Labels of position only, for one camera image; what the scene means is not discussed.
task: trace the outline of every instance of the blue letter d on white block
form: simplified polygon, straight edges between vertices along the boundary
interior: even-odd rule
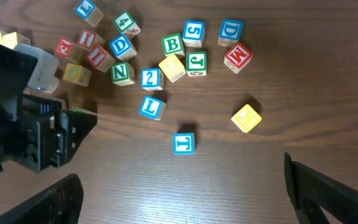
[[[117,50],[117,54],[119,54],[122,50],[124,50],[126,42],[124,40],[117,40],[113,43],[113,45]]]
[[[233,25],[230,25],[228,23],[225,24],[224,26],[224,32],[226,33],[226,35],[228,36],[233,36],[235,35],[239,30],[239,26],[233,26]]]

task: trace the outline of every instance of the wooden table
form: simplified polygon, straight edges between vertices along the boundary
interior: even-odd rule
[[[78,3],[0,0],[0,29],[52,51],[60,37],[76,40],[92,28],[75,14]],[[93,70],[88,88],[63,82],[54,96],[66,95],[70,106],[96,103],[98,125],[59,169],[35,174],[6,162],[0,214],[77,173],[85,190],[81,223],[296,223],[285,151],[358,190],[358,1],[94,3],[106,14],[96,31],[107,41],[118,35],[109,19],[124,10],[141,26],[134,38],[139,54],[129,61],[138,78],[164,59],[163,36],[182,32],[187,19],[204,21],[208,76],[167,80],[157,93],[168,101],[161,121],[138,114],[143,97],[153,94],[139,81],[119,87],[109,73]],[[241,42],[254,54],[238,75],[223,64],[228,48],[217,45],[225,18],[244,22]],[[249,134],[230,120],[246,102],[262,116]],[[195,155],[173,155],[179,129],[195,131]]]

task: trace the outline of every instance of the number 4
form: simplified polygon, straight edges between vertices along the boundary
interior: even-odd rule
[[[121,19],[120,21],[119,21],[119,26],[123,26],[123,25],[125,25],[125,23],[128,21],[129,19]]]

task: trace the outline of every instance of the number 2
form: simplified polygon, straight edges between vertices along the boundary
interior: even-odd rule
[[[119,26],[123,26],[123,25],[125,25],[125,23],[128,21],[129,19],[121,19],[120,21],[119,21]]]
[[[147,78],[147,84],[148,85],[152,85],[153,84],[153,80],[150,80],[153,77],[153,73],[152,72],[147,72],[146,76]]]

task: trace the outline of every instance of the white plastic part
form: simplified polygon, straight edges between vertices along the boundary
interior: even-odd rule
[[[50,53],[27,44],[19,44],[14,50],[38,59],[27,87],[41,91],[48,90],[50,80],[55,76],[59,66],[59,60]]]

